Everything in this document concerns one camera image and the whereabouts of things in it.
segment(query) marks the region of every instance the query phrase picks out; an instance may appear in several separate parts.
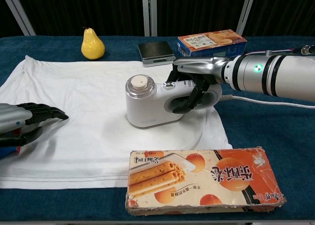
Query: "robotic arm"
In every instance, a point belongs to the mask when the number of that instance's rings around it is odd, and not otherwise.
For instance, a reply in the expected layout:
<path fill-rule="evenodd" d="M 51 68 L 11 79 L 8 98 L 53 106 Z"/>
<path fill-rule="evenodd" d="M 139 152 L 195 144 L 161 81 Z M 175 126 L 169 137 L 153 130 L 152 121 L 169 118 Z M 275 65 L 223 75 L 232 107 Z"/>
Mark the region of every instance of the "robotic arm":
<path fill-rule="evenodd" d="M 0 103 L 0 147 L 23 146 L 39 138 L 42 127 L 21 135 L 9 132 L 50 118 L 68 119 L 63 111 L 45 104 L 23 103 L 10 105 Z"/>
<path fill-rule="evenodd" d="M 307 46 L 306 53 L 304 47 L 299 49 L 301 54 L 315 53 L 315 46 Z M 174 61 L 167 81 L 195 82 L 187 101 L 173 110 L 173 113 L 187 113 L 199 104 L 209 86 L 217 83 L 227 83 L 238 91 L 315 101 L 314 77 L 315 57 L 273 55 L 272 51 L 266 51 L 265 55 L 241 55 L 233 60 L 179 58 Z"/>

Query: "dark curtain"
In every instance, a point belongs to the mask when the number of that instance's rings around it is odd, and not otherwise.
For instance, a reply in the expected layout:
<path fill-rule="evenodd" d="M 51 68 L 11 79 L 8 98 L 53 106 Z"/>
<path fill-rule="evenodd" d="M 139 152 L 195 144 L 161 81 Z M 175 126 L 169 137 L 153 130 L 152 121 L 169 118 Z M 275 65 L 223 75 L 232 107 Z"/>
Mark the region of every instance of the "dark curtain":
<path fill-rule="evenodd" d="M 5 0 L 0 0 L 1 25 L 0 38 L 6 36 L 23 35 L 19 24 L 15 20 L 9 6 Z"/>
<path fill-rule="evenodd" d="M 244 0 L 157 0 L 157 34 L 236 31 Z"/>
<path fill-rule="evenodd" d="M 37 35 L 144 35 L 142 0 L 20 0 Z"/>
<path fill-rule="evenodd" d="M 315 0 L 254 0 L 243 35 L 315 36 Z"/>

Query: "white cloth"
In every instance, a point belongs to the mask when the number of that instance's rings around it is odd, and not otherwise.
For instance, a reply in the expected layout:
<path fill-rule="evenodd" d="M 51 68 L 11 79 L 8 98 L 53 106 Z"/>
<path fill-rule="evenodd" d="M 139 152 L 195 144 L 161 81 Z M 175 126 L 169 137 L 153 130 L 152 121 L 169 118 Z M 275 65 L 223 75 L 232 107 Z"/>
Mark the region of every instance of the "white cloth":
<path fill-rule="evenodd" d="M 126 187 L 133 150 L 230 149 L 214 108 L 179 122 L 136 129 L 125 119 L 125 83 L 136 74 L 163 82 L 171 65 L 141 62 L 40 62 L 26 56 L 0 88 L 0 102 L 45 103 L 68 120 L 47 120 L 43 134 L 0 160 L 0 188 Z"/>

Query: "blue table surface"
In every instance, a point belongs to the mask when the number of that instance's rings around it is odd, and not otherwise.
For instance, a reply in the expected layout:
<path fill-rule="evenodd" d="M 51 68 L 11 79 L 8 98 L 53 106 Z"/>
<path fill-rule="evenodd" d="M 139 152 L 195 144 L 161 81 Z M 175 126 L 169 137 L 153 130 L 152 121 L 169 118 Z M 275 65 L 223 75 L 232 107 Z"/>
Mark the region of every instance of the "blue table surface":
<path fill-rule="evenodd" d="M 100 61 L 140 61 L 137 44 L 166 40 L 176 51 L 176 37 L 101 36 L 106 53 Z M 315 37 L 246 37 L 246 52 L 314 44 Z M 0 39 L 0 85 L 29 55 L 41 61 L 87 61 L 80 36 L 16 36 Z M 290 101 L 233 91 L 224 94 L 266 101 Z M 75 190 L 0 190 L 0 221 L 180 221 L 180 220 L 315 220 L 315 112 L 238 100 L 216 105 L 234 148 L 262 146 L 287 203 L 270 213 L 215 213 L 134 217 L 124 208 L 126 188 Z"/>

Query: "biscuit package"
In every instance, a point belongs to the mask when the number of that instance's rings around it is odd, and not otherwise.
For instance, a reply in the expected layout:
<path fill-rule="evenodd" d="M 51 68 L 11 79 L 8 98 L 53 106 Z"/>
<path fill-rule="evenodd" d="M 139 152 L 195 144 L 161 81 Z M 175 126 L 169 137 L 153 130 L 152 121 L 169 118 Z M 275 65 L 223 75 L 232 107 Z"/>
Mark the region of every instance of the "biscuit package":
<path fill-rule="evenodd" d="M 261 147 L 130 155 L 126 209 L 133 215 L 265 212 L 284 203 Z"/>
<path fill-rule="evenodd" d="M 178 53 L 184 57 L 235 57 L 242 55 L 246 40 L 232 30 L 180 36 Z"/>

